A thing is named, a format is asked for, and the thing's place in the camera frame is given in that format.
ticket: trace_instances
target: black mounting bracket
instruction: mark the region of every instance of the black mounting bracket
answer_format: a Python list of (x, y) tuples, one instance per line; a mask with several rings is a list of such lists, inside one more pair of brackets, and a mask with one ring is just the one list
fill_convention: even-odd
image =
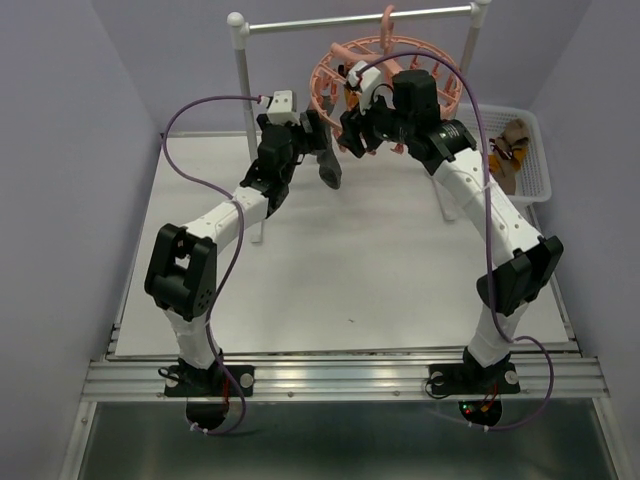
[[(253, 365), (225, 365), (231, 376), (242, 388), (245, 397), (253, 396), (253, 382), (255, 367)], [(226, 377), (217, 363), (208, 369), (195, 368), (182, 359), (177, 365), (171, 365), (161, 374), (166, 378), (164, 388), (165, 397), (169, 398), (197, 398), (222, 397), (224, 395)], [(228, 389), (229, 397), (239, 397), (233, 386)]]
[(463, 363), (429, 365), (428, 383), (434, 396), (485, 395), (494, 386), (500, 395), (520, 393), (516, 367), (509, 362), (509, 355), (487, 368), (482, 368), (467, 349), (462, 359)]

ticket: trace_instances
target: metal bar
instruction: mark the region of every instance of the metal bar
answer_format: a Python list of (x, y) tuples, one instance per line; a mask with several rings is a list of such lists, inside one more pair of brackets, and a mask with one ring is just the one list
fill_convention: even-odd
[[(115, 352), (115, 342), (111, 343), (112, 347), (110, 351), (113, 350)], [(567, 355), (579, 355), (578, 344), (575, 340), (563, 343), (545, 343), (545, 347), (548, 351), (552, 353), (561, 352), (565, 357)], [(462, 357), (462, 351), (464, 350), (463, 346), (460, 347), (426, 347), (426, 348), (403, 348), (403, 349), (380, 349), (376, 351), (363, 351), (363, 352), (305, 352), (310, 355), (322, 357), (322, 356), (330, 356), (331, 358), (347, 358), (349, 356), (354, 356), (360, 358), (364, 355), (366, 356), (375, 356), (375, 355), (425, 355), (429, 358), (434, 358), (437, 356), (441, 356), (444, 354), (452, 354), (455, 358)], [(529, 343), (515, 344), (511, 346), (511, 353), (517, 355), (527, 355), (527, 354), (539, 354), (538, 348)], [(142, 362), (172, 362), (177, 355), (177, 351), (174, 354), (164, 354), (164, 355), (109, 355), (107, 360), (110, 361), (142, 361)], [(291, 359), (291, 358), (299, 358), (296, 357), (295, 354), (287, 353), (287, 352), (245, 352), (245, 353), (231, 353), (235, 358), (277, 358), (277, 359)]]
[(611, 399), (594, 398), (593, 406), (598, 416), (600, 428), (609, 450), (609, 457), (616, 475), (620, 480), (633, 480), (636, 478), (629, 458), (629, 452), (620, 430), (620, 425), (614, 414)]
[[(231, 38), (236, 57), (236, 68), (238, 70), (238, 81), (240, 82), (240, 93), (248, 97), (251, 96), (251, 86), (249, 83), (249, 67), (247, 66), (247, 51), (245, 44), (245, 22), (240, 14), (231, 14), (227, 18), (227, 23), (231, 28)], [(244, 126), (247, 131), (247, 144), (249, 146), (249, 164), (258, 158), (258, 133), (253, 116), (253, 104), (250, 100), (242, 101), (244, 112)], [(248, 236), (251, 243), (261, 243), (263, 240), (264, 221), (249, 229)]]
[(473, 57), (473, 52), (476, 49), (476, 43), (478, 41), (478, 36), (480, 35), (480, 28), (475, 28), (471, 26), (469, 28), (469, 33), (467, 34), (467, 40), (464, 44), (464, 51), (462, 52), (462, 58), (460, 59), (460, 72), (463, 75), (466, 75), (469, 71), (469, 65), (471, 64), (471, 58)]
[[(459, 356), (375, 356), (335, 361), (330, 356), (300, 357), (282, 362), (273, 357), (253, 357), (256, 367), (252, 402), (339, 402), (339, 401), (430, 401), (424, 393), (428, 367), (433, 363), (457, 362)], [(522, 393), (514, 399), (543, 398), (548, 385), (544, 358), (512, 357)], [(229, 364), (243, 363), (227, 359)], [(606, 385), (596, 359), (555, 356), (554, 398), (606, 397)], [(157, 369), (161, 362), (95, 362), (89, 368), (84, 401), (184, 401), (163, 395), (164, 382)]]
[(94, 402), (80, 402), (59, 480), (77, 480), (80, 476), (82, 458), (89, 441), (96, 406)]
[[(471, 5), (463, 7), (429, 8), (426, 10), (411, 10), (408, 12), (393, 12), (391, 19), (418, 20), (421, 18), (447, 18), (468, 16), (473, 13)], [(293, 22), (264, 23), (261, 25), (249, 25), (249, 35), (264, 33), (295, 32), (312, 28), (341, 27), (346, 25), (358, 25), (361, 23), (377, 23), (382, 20), (381, 13), (371, 15), (355, 15), (351, 17), (319, 18), (316, 20), (297, 20)]]

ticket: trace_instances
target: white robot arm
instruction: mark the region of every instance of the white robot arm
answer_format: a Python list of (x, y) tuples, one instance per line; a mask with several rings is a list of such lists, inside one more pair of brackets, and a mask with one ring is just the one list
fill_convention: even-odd
[[(474, 226), (485, 237), (487, 209), (482, 155), (466, 127), (457, 120), (442, 120), (434, 78), (424, 70), (406, 70), (392, 78), (393, 106), (375, 96), (382, 75), (356, 64), (347, 76), (350, 88), (361, 93), (361, 104), (340, 117), (343, 133), (338, 143), (361, 157), (375, 151), (384, 141), (408, 147), (427, 172), (451, 195)], [(544, 287), (563, 251), (557, 237), (544, 238), (518, 212), (500, 186), (490, 179), (491, 252), (496, 268), (497, 322), (502, 333), (512, 338), (529, 302)], [(517, 393), (519, 386), (504, 384), (509, 363), (509, 342), (496, 328), (489, 308), (487, 275), (477, 282), (483, 306), (476, 333), (459, 366), (432, 366), (441, 374), (438, 395), (484, 393), (499, 385), (501, 393)]]
[[(355, 156), (374, 151), (384, 141), (402, 143), (428, 173), (446, 188), (484, 238), (486, 210), (482, 157), (468, 130), (457, 120), (440, 118), (433, 77), (423, 70), (408, 70), (393, 77), (393, 103), (375, 94), (380, 72), (370, 68), (360, 88), (362, 105), (345, 112), (338, 143)], [(215, 369), (214, 355), (206, 335), (206, 312), (215, 301), (216, 257), (240, 229), (237, 205), (242, 208), (244, 228), (269, 217), (288, 193), (298, 158), (328, 148), (324, 128), (315, 111), (294, 114), (291, 92), (279, 92), (290, 101), (273, 101), (266, 115), (258, 116), (263, 131), (258, 159), (229, 200), (182, 227), (166, 225), (158, 233), (145, 290), (162, 308), (180, 346), (174, 373), (194, 378), (194, 371)], [(562, 254), (556, 237), (545, 239), (517, 211), (502, 189), (491, 180), (492, 254), (498, 322), (513, 335), (529, 302), (548, 282)], [(176, 259), (190, 257), (183, 268)], [(517, 393), (518, 385), (505, 385), (509, 343), (495, 327), (489, 305), (488, 280), (477, 282), (483, 302), (480, 322), (459, 365), (439, 366), (442, 374), (438, 394), (484, 394), (500, 384), (501, 394)], [(205, 381), (211, 377), (202, 376)]]
[[(190, 383), (213, 378), (215, 357), (206, 329), (216, 295), (217, 256), (238, 237), (241, 227), (246, 230), (280, 207), (301, 156), (327, 148), (317, 112), (298, 115), (295, 108), (293, 92), (276, 92), (267, 113), (257, 118), (262, 129), (258, 158), (232, 198), (186, 225), (167, 224), (158, 232), (145, 291), (169, 318), (180, 347), (171, 378), (184, 377)], [(180, 262), (185, 258), (186, 267)], [(217, 345), (214, 348), (221, 353)]]

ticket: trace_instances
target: lavender wall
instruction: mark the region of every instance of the lavender wall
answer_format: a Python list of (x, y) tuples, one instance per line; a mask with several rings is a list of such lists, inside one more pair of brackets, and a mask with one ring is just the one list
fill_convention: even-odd
[(0, 477), (57, 478), (106, 346), (157, 133), (88, 0), (0, 14)]
[(553, 197), (538, 212), (566, 252), (578, 340), (602, 362), (640, 472), (640, 3), (595, 1), (536, 99)]
[[(147, 109), (159, 126), (187, 102), (238, 92), (227, 15), (252, 23), (468, 4), (468, 0), (92, 0)], [(493, 0), (470, 78), (484, 103), (528, 107), (555, 65), (590, 0)], [(401, 22), (396, 32), (462, 54), (468, 18)], [(309, 75), (332, 41), (368, 36), (375, 25), (264, 35), (249, 40), (255, 93), (295, 89), (306, 96)], [(239, 130), (232, 102), (203, 106), (182, 130)]]

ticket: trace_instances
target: plastic basket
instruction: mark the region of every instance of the plastic basket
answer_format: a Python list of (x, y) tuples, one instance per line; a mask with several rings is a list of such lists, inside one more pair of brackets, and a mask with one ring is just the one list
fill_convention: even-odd
[[(499, 136), (505, 125), (515, 118), (521, 118), (529, 126), (531, 141), (522, 169), (516, 174), (516, 195), (509, 195), (511, 201), (518, 206), (526, 206), (549, 200), (551, 198), (551, 182), (547, 168), (547, 157), (544, 154), (540, 126), (535, 115), (527, 110), (493, 105), (480, 105), (480, 112), (489, 138)], [(465, 124), (479, 144), (478, 123), (471, 105), (461, 103), (456, 118)]]

